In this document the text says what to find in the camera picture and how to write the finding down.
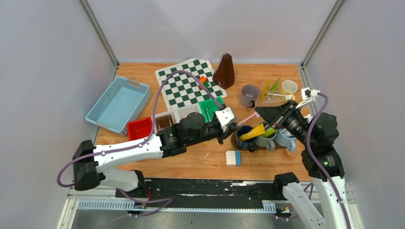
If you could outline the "white bin with toothpastes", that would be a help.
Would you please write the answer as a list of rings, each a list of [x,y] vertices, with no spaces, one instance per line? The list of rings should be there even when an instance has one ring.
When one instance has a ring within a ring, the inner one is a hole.
[[[201,114],[201,109],[198,104],[192,104],[188,105],[185,107],[181,107],[178,109],[174,109],[174,116],[176,123],[178,123],[182,118],[187,117],[190,113],[200,113]]]

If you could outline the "light blue mug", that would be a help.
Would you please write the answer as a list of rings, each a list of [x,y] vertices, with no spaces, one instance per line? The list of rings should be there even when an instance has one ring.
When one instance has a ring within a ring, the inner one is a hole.
[[[296,138],[285,128],[277,131],[275,142],[279,146],[287,148],[290,153],[296,150]]]

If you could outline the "dark blue mug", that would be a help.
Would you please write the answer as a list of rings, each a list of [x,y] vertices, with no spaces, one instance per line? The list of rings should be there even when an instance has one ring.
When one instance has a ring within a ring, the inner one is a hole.
[[[255,140],[256,136],[252,136],[249,139],[241,138],[243,135],[250,133],[253,130],[253,127],[249,125],[243,125],[241,128],[236,132],[235,137],[235,146],[239,150],[247,150],[249,152],[255,152]]]

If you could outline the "light blue toothbrush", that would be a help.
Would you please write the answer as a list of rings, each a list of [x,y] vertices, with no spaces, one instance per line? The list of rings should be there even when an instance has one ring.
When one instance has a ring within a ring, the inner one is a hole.
[[[210,116],[209,116],[208,108],[205,109],[205,112],[206,112],[206,116],[207,116],[207,121],[209,122],[210,121]]]

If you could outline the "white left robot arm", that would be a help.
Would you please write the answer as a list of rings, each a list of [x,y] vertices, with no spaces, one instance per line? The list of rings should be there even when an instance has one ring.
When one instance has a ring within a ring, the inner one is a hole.
[[[143,138],[114,145],[93,145],[91,140],[80,143],[72,160],[74,188],[85,191],[99,185],[119,188],[141,197],[146,184],[139,171],[124,171],[117,166],[146,159],[176,156],[187,151],[187,147],[210,141],[220,144],[237,132],[240,126],[229,109],[217,111],[211,121],[206,122],[200,113],[190,113],[178,123],[166,127],[150,138]]]

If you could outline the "dark wooden oval tray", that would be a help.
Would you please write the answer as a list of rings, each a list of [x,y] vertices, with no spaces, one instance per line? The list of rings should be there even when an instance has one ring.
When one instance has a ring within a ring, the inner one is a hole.
[[[237,136],[237,132],[233,133],[232,136],[231,136],[231,144],[232,144],[232,146],[234,148],[236,148],[237,150],[244,150],[244,149],[241,149],[241,148],[238,147],[238,144],[236,143],[236,136]],[[262,149],[267,150],[266,147],[257,146],[255,143],[254,143],[254,146],[255,146],[256,151],[257,150],[262,150]],[[282,148],[283,148],[282,146],[275,143],[275,149],[282,149]]]

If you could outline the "purple mug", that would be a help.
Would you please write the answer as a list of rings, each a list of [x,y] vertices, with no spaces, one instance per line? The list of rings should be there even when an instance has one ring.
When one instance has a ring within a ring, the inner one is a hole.
[[[249,98],[255,98],[260,96],[260,91],[255,85],[246,84],[241,89],[241,95],[244,95]]]

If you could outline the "green white chessboard mat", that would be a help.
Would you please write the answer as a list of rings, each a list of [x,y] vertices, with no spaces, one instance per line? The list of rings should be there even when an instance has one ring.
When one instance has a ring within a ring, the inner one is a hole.
[[[155,71],[159,85],[161,85],[167,77],[177,70],[185,70],[190,72],[198,79],[205,77],[209,86],[209,92],[217,98],[225,98],[227,93],[213,81],[214,69],[205,59],[191,58],[184,62],[158,69]],[[199,84],[191,77],[183,73],[177,73],[164,85],[162,96],[168,110],[178,109],[210,99],[208,93],[199,87]]]

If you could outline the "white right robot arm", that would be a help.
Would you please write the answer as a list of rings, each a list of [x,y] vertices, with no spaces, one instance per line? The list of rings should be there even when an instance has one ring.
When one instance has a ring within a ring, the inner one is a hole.
[[[305,146],[302,162],[312,178],[323,212],[313,205],[292,172],[275,176],[272,187],[275,197],[286,198],[307,229],[354,228],[342,160],[333,146],[339,135],[336,116],[320,111],[308,121],[292,100],[275,107],[256,107],[255,111],[272,128],[287,130]]]

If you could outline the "cream mug yellow handle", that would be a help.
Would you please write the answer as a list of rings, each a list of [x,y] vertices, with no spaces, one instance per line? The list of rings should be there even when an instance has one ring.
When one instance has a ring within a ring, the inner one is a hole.
[[[281,84],[281,94],[291,95],[295,97],[295,93],[298,91],[298,85],[292,80],[285,80]]]

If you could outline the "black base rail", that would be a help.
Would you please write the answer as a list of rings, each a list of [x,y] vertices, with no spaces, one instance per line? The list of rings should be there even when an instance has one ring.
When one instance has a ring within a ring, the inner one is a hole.
[[[263,208],[264,200],[285,200],[273,182],[150,178],[136,199],[171,198],[170,208]]]

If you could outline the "red plastic bin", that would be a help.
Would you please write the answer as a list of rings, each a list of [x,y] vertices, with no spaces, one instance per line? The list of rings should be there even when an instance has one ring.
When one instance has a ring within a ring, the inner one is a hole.
[[[151,117],[146,117],[127,123],[128,140],[133,141],[149,136],[152,129]]]

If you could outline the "white plastic bin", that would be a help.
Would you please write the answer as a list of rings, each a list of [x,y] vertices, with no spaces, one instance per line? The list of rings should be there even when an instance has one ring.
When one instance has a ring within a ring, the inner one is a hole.
[[[171,127],[174,124],[178,123],[178,121],[180,120],[180,116],[177,110],[170,110],[156,114],[154,120],[154,132],[157,133],[164,128]]]

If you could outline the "orange toy block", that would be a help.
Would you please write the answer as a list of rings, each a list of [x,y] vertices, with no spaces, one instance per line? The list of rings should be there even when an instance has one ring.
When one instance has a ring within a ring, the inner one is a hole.
[[[201,82],[201,83],[204,83],[204,82],[206,82],[206,81],[207,81],[207,78],[206,78],[206,77],[202,76],[202,77],[200,78],[200,82]]]

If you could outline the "brown wooden metronome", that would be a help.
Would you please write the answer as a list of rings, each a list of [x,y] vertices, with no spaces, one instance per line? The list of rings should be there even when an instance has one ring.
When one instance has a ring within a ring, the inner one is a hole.
[[[213,74],[213,81],[223,89],[234,85],[235,73],[232,56],[229,53],[222,55]]]

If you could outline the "white blue toy brick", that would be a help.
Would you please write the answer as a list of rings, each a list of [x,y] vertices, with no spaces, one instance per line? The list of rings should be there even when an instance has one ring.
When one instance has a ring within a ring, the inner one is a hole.
[[[241,165],[240,151],[226,151],[225,164],[227,167],[238,167]]]

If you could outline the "brown wooden block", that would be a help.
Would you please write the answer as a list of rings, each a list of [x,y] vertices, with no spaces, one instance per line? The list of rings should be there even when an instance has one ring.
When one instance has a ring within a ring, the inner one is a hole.
[[[161,117],[157,117],[155,119],[155,121],[156,121],[156,125],[157,125],[157,130],[161,130],[161,129],[164,129],[166,127],[170,127],[173,125],[173,119],[170,114],[161,116]]]

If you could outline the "green plastic bin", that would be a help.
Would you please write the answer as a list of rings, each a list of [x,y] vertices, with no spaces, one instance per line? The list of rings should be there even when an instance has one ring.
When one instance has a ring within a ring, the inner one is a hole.
[[[210,121],[213,119],[214,112],[219,110],[217,104],[211,98],[209,98],[208,100],[199,102],[198,105],[201,109],[201,113],[204,116],[206,122],[208,122],[206,112],[205,112],[206,108],[208,108],[208,110],[209,110]]]

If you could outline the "yellow toothpaste tube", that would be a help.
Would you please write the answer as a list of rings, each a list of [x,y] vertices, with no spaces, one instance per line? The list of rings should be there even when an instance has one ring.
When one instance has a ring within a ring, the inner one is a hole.
[[[247,141],[249,139],[252,139],[254,137],[257,137],[259,135],[262,135],[265,132],[265,127],[263,124],[259,124],[258,126],[256,126],[255,128],[253,128],[252,130],[250,130],[249,132],[242,134],[239,139],[240,141]]]
[[[262,92],[268,92],[269,86],[270,86],[270,78],[268,78],[268,80],[264,84],[263,88],[261,89],[260,95],[261,95]]]

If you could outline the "light blue perforated basket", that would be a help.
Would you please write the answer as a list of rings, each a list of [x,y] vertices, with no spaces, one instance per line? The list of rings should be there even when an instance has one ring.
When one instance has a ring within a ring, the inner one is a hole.
[[[127,123],[138,119],[150,97],[150,87],[147,84],[118,76],[85,119],[111,132],[127,136]]]

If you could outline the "white toothbrush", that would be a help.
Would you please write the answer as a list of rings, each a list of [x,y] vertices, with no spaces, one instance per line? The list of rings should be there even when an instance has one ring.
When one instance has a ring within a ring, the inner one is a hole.
[[[295,96],[293,94],[289,94],[289,95],[272,94],[269,101],[272,103],[275,103],[275,102],[283,102],[283,101],[288,101],[288,100],[295,100]]]

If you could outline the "grey mug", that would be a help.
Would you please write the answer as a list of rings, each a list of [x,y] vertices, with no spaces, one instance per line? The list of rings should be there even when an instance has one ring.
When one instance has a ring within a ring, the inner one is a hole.
[[[265,129],[271,128],[266,122],[262,122],[262,124],[264,125]],[[275,137],[276,133],[271,135],[269,138],[264,138],[259,135],[256,137],[255,144],[257,146],[266,147],[269,152],[272,152],[275,150]]]

